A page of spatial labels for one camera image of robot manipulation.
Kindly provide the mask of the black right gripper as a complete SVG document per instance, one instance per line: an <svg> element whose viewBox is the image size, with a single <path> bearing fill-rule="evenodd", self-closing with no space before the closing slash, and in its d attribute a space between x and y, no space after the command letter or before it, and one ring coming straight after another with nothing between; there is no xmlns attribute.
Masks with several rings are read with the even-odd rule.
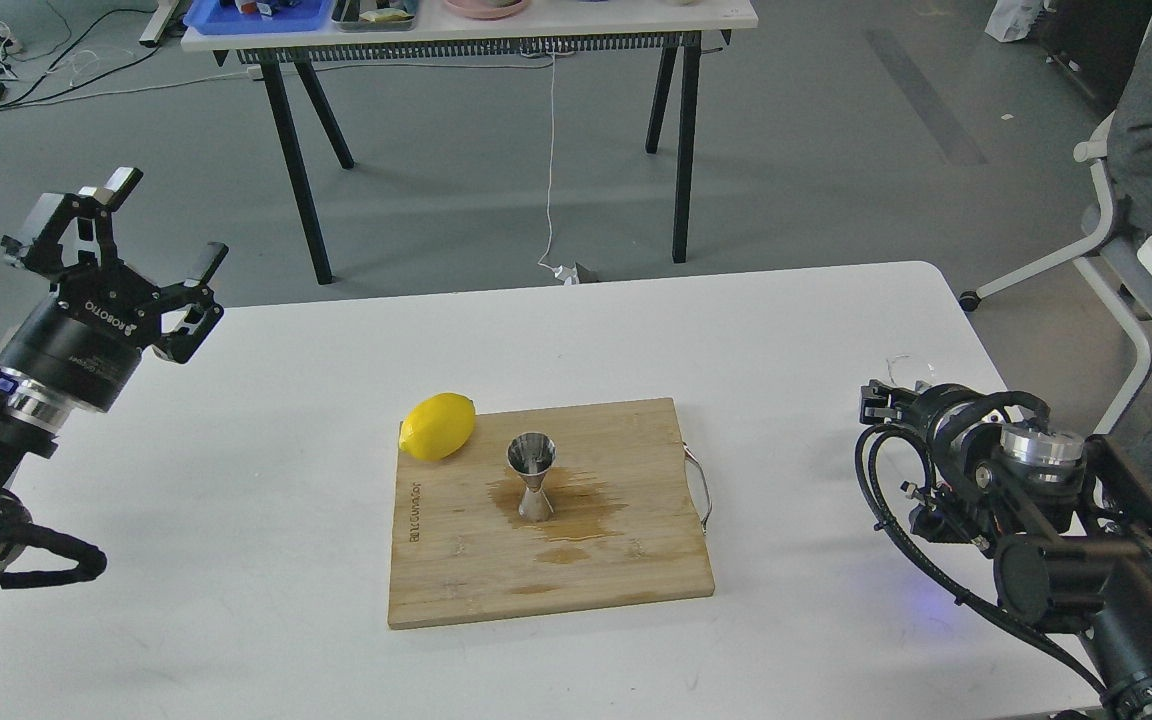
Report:
<svg viewBox="0 0 1152 720"><path fill-rule="evenodd" d="M916 382L914 388L904 388L870 379L861 387L861 424L910 429L916 437L911 444L929 467L965 471L969 461L961 455L963 437L987 415L978 407L983 397L983 393L956 382Z"/></svg>

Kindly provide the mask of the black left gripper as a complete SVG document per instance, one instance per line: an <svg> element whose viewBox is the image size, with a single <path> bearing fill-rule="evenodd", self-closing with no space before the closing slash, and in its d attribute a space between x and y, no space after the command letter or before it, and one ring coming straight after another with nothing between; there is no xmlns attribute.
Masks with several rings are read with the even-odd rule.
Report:
<svg viewBox="0 0 1152 720"><path fill-rule="evenodd" d="M100 187L44 194L17 234L1 238L5 262L46 278L51 290L1 348L0 366L100 414L147 346L154 342L162 361L185 364L223 318L209 283L229 252L225 243L206 243L184 281L165 288L119 258L113 213L143 176L120 167ZM175 310L185 314L161 333L161 314Z"/></svg>

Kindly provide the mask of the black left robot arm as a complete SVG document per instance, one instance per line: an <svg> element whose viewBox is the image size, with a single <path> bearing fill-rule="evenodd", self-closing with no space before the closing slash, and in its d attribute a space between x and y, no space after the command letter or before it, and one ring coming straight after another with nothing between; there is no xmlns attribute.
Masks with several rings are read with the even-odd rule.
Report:
<svg viewBox="0 0 1152 720"><path fill-rule="evenodd" d="M120 258L113 215L141 182L122 167L99 187L44 194L5 259L50 293L0 351L0 588L91 582L108 559L94 544L37 524L10 484L26 455L50 457L73 410L105 414L151 348L183 364L221 319L210 288L227 247L209 243L182 282L157 286Z"/></svg>

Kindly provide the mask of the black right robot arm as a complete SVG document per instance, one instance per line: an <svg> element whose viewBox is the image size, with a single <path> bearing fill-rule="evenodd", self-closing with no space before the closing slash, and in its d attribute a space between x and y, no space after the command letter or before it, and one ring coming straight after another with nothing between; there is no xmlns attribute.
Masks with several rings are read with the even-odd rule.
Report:
<svg viewBox="0 0 1152 720"><path fill-rule="evenodd" d="M876 529L969 607L1070 667L1111 719L1152 719L1152 487L1106 435L1021 391L861 387Z"/></svg>

